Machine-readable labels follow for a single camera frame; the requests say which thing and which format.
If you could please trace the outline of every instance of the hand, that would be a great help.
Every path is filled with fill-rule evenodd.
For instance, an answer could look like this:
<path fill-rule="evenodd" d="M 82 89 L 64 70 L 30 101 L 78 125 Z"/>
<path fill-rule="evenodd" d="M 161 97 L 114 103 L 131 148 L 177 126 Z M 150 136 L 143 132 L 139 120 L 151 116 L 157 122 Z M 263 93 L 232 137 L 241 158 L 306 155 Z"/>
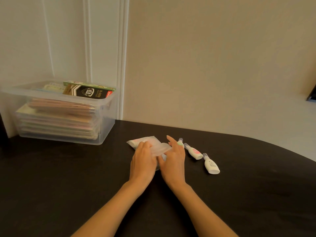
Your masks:
<path fill-rule="evenodd" d="M 140 142 L 131 161 L 130 183 L 136 184 L 144 191 L 154 177 L 157 160 L 151 156 L 148 141 Z"/>
<path fill-rule="evenodd" d="M 169 145 L 172 149 L 167 151 L 166 161 L 161 156 L 157 157 L 160 165 L 160 171 L 163 179 L 167 185 L 173 189 L 175 186 L 185 184 L 184 179 L 184 158 L 185 152 L 182 146 L 178 145 L 177 141 L 167 135 L 167 139 L 170 141 Z"/>

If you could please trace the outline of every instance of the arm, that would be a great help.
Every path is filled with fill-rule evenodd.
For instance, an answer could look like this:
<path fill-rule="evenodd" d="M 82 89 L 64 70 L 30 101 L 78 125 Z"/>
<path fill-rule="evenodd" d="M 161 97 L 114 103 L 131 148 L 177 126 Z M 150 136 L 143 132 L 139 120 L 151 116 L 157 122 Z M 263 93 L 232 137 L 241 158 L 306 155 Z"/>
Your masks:
<path fill-rule="evenodd" d="M 158 157 L 162 177 L 188 212 L 199 237 L 238 237 L 185 182 L 185 152 L 176 140 L 167 136 L 172 149 L 165 154 L 166 161 Z"/>
<path fill-rule="evenodd" d="M 112 237 L 126 212 L 154 177 L 157 161 L 149 142 L 140 142 L 131 162 L 130 179 L 72 237 Z"/>

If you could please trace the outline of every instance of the stack of notebooks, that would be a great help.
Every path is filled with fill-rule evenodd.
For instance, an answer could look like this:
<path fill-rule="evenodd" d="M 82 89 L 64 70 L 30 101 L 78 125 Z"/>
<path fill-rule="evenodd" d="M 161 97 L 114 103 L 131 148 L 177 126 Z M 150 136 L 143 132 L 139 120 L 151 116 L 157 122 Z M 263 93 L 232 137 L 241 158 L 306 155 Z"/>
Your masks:
<path fill-rule="evenodd" d="M 87 104 L 31 98 L 16 116 L 25 133 L 95 140 L 101 131 L 99 111 Z"/>

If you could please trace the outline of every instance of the right hand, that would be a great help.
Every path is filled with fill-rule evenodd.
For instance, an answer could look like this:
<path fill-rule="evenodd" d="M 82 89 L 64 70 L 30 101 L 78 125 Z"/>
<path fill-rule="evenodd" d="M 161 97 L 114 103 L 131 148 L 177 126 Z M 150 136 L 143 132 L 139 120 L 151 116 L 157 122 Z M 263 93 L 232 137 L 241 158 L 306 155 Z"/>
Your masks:
<path fill-rule="evenodd" d="M 170 141 L 169 145 L 172 149 L 167 151 L 166 161 L 163 160 L 162 156 L 158 156 L 157 160 L 160 165 L 160 171 L 163 179 L 167 185 L 172 189 L 175 186 L 185 184 L 184 179 L 184 148 L 178 145 L 177 141 L 167 135 L 167 139 Z"/>

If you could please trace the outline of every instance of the pink label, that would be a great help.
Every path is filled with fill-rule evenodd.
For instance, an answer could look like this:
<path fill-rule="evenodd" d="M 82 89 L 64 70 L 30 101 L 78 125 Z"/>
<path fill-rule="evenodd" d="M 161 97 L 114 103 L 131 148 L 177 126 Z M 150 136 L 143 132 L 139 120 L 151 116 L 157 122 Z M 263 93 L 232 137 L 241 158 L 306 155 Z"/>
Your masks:
<path fill-rule="evenodd" d="M 192 150 L 193 150 L 193 152 L 195 153 L 195 154 L 200 154 L 201 152 L 199 152 L 198 150 L 196 150 L 196 149 L 194 149 L 194 148 L 192 148 Z"/>

